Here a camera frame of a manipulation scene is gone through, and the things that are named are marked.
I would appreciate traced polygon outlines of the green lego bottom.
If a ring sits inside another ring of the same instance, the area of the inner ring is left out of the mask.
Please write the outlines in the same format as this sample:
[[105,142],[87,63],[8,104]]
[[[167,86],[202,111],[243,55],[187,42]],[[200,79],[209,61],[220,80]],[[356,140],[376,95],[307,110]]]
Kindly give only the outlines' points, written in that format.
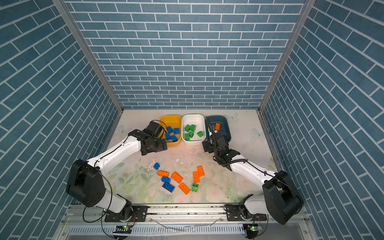
[[191,188],[191,191],[196,193],[196,192],[198,191],[198,187],[199,187],[198,184],[193,183],[192,188]]

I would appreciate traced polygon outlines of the large blue lego bottom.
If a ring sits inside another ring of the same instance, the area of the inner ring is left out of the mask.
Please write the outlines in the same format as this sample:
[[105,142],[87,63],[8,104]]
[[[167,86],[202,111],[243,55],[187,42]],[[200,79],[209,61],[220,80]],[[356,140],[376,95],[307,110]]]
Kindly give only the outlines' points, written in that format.
[[163,188],[169,191],[170,193],[172,193],[175,190],[175,187],[168,182],[164,182]]

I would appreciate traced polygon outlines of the orange lego bottom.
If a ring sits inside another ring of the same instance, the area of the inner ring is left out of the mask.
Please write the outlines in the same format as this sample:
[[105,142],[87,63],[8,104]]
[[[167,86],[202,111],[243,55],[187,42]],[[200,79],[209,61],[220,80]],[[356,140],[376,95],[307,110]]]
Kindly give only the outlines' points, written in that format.
[[187,185],[185,185],[184,183],[180,183],[179,185],[179,189],[185,194],[185,195],[188,195],[188,193],[191,191]]

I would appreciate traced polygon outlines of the orange lego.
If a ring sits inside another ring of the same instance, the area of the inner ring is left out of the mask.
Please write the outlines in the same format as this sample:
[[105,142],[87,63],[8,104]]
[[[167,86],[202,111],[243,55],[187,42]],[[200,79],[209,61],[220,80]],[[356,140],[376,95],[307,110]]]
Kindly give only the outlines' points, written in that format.
[[159,170],[159,171],[157,171],[157,175],[159,177],[166,177],[166,178],[168,178],[169,177],[169,172],[165,172],[165,171]]
[[200,182],[200,176],[197,171],[193,172],[193,178],[194,178],[194,183],[197,184]]
[[173,172],[171,178],[175,180],[178,184],[183,181],[183,178],[177,172]]
[[191,191],[187,185],[185,185],[184,183],[180,183],[179,185],[179,189],[185,194],[185,195],[188,195],[188,193]]
[[198,166],[197,170],[200,178],[205,176],[205,172],[202,166]]

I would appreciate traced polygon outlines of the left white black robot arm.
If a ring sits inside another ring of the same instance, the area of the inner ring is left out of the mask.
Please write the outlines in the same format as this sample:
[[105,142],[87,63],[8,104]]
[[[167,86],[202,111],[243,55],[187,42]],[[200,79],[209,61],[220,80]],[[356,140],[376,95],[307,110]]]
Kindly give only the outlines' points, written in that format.
[[86,161],[76,160],[69,172],[66,192],[87,208],[102,208],[117,214],[121,222],[129,221],[133,216],[132,203],[114,193],[111,184],[105,186],[106,174],[137,152],[145,156],[167,150],[167,140],[163,138],[167,133],[165,123],[152,120],[144,130],[131,131],[109,150]]

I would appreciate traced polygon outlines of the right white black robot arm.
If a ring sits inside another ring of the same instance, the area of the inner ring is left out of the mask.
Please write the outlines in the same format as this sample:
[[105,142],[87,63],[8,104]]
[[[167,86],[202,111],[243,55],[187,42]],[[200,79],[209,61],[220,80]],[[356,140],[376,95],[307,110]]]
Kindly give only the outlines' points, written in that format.
[[279,224],[286,224],[304,206],[290,175],[281,170],[269,171],[246,159],[240,152],[230,149],[229,142],[205,117],[209,139],[203,141],[204,151],[214,154],[213,160],[220,166],[247,178],[263,190],[261,197],[248,195],[236,204],[238,214],[246,221],[257,215],[269,215]]

